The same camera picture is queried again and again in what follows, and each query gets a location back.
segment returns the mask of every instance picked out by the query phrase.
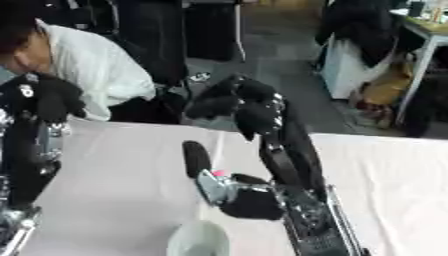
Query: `robotic hand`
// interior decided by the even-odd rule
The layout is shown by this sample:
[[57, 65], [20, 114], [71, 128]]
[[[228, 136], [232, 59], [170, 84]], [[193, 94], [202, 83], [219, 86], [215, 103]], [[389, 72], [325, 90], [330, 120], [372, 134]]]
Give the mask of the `robotic hand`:
[[0, 85], [0, 256], [18, 255], [36, 229], [33, 204], [61, 167], [67, 115], [85, 116], [81, 94], [37, 73]]
[[206, 201], [234, 217], [282, 219], [300, 256], [366, 256], [332, 186], [325, 184], [319, 157], [288, 101], [268, 85], [233, 76], [199, 95], [190, 118], [233, 116], [248, 140], [260, 135], [260, 158], [273, 179], [211, 170], [206, 150], [185, 142], [187, 173]]

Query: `person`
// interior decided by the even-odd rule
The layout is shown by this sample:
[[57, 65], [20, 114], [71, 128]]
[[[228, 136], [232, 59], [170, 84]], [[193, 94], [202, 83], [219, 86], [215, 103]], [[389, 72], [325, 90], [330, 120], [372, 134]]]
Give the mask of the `person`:
[[156, 95], [150, 74], [117, 44], [49, 25], [37, 19], [29, 1], [0, 1], [0, 65], [18, 75], [38, 72], [75, 84], [90, 120], [109, 121], [115, 110], [150, 115], [136, 107]]

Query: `white desk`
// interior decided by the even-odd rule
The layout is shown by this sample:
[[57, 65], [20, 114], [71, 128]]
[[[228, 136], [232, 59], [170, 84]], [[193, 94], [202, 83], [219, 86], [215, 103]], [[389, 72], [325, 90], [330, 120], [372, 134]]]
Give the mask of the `white desk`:
[[406, 112], [406, 108], [414, 97], [420, 83], [425, 75], [428, 65], [431, 62], [435, 50], [440, 46], [448, 45], [448, 26], [426, 26], [426, 24], [418, 24], [409, 18], [404, 18], [404, 26], [411, 32], [425, 39], [422, 54], [418, 57], [417, 64], [414, 67], [414, 78], [403, 98], [397, 115], [397, 122], [401, 123]]
[[[315, 134], [325, 175], [375, 256], [444, 255], [448, 142]], [[63, 169], [40, 197], [42, 224], [21, 256], [164, 256], [182, 223], [226, 230], [231, 256], [293, 256], [278, 222], [208, 208], [186, 178], [181, 143], [205, 145], [216, 169], [260, 177], [258, 143], [181, 126], [77, 122]]]

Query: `desk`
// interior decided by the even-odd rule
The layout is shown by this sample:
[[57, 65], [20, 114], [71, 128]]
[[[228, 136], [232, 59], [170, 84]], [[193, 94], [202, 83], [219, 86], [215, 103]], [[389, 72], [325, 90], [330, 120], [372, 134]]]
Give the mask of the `desk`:
[[[21, 256], [164, 256], [182, 223], [207, 219], [230, 256], [293, 256], [279, 222], [230, 218], [186, 178], [181, 143], [197, 140], [216, 169], [269, 177], [258, 143], [193, 127], [73, 123], [63, 169], [38, 200], [42, 224]], [[444, 255], [448, 142], [314, 134], [362, 244], [375, 256]]]
[[398, 123], [403, 121], [406, 108], [417, 92], [435, 50], [440, 46], [448, 45], [448, 24], [431, 24], [415, 18], [404, 17], [404, 26], [424, 38], [425, 44], [414, 68], [412, 83], [400, 104], [397, 115]]
[[38, 199], [41, 226], [21, 256], [164, 256], [174, 231], [198, 218], [225, 225], [231, 256], [294, 256], [280, 223], [225, 217], [186, 177], [182, 142], [197, 140], [216, 168], [268, 178], [257, 143], [193, 127], [72, 126], [63, 168]]

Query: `white cup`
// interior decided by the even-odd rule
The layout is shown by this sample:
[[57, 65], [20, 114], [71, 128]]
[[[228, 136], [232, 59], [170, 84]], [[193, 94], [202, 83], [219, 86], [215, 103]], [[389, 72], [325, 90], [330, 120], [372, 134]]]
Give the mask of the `white cup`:
[[225, 231], [209, 221], [182, 225], [168, 242], [167, 256], [229, 256]]

